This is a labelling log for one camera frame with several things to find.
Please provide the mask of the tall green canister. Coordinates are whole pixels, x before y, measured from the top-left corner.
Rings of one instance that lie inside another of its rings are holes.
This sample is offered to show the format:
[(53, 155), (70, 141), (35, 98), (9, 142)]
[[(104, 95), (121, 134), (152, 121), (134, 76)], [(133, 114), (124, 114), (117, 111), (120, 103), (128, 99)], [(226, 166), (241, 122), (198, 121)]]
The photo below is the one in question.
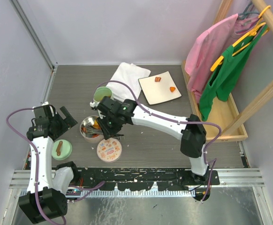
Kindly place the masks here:
[(100, 102), (103, 97), (109, 97), (111, 99), (114, 99), (113, 92), (108, 87), (98, 87), (93, 95), (93, 102), (98, 103)]

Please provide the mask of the round silver tin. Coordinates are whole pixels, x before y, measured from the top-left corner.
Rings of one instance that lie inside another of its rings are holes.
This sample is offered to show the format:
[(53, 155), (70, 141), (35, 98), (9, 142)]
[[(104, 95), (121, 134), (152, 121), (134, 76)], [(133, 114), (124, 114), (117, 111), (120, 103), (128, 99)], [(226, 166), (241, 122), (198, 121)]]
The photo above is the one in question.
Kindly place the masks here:
[[(101, 140), (104, 139), (104, 136), (101, 132), (101, 128), (99, 126), (94, 125), (94, 121), (97, 118), (98, 116), (89, 116), (85, 118), (80, 124), (80, 133), (83, 136), (83, 138), (89, 143), (99, 143)], [(81, 130), (82, 127), (88, 127), (89, 129), (91, 129), (91, 133), (90, 134), (84, 133)], [(100, 136), (92, 138), (93, 134), (99, 134)]]

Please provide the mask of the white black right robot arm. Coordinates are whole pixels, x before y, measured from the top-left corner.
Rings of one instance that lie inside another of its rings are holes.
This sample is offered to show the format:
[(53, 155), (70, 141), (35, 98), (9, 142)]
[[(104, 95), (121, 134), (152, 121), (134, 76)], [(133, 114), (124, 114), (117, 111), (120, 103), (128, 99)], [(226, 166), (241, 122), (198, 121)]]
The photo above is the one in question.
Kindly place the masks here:
[(145, 107), (135, 100), (126, 99), (121, 103), (110, 97), (92, 101), (90, 107), (99, 113), (97, 123), (105, 139), (120, 136), (119, 132), (126, 124), (164, 132), (180, 141), (181, 153), (190, 160), (193, 181), (202, 185), (209, 179), (209, 165), (203, 153), (206, 130), (196, 115), (173, 116)]

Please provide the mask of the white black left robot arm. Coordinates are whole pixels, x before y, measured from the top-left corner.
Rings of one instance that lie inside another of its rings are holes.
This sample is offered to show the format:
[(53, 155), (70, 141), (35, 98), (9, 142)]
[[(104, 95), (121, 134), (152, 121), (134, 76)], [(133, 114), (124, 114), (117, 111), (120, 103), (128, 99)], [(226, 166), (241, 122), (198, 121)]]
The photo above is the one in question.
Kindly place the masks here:
[(77, 124), (66, 107), (60, 111), (65, 118), (49, 104), (33, 108), (33, 125), (26, 133), (31, 150), (30, 181), (26, 195), (19, 198), (19, 207), (33, 224), (64, 217), (68, 211), (68, 186), (80, 181), (74, 162), (58, 166), (52, 175), (54, 141)]

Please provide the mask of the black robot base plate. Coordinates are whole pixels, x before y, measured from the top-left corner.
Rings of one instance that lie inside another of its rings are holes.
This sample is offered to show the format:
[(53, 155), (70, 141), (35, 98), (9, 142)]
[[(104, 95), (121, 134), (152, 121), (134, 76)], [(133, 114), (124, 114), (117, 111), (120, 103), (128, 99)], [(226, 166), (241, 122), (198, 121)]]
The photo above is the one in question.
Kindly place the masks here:
[(190, 186), (205, 186), (205, 181), (192, 174), (185, 168), (77, 168), (74, 165), (59, 165), (55, 169), (70, 167), (74, 178), (71, 185), (82, 186), (86, 189), (94, 188), (100, 182), (104, 182), (99, 188), (101, 191), (141, 191), (150, 190), (154, 184), (158, 191), (188, 190)]

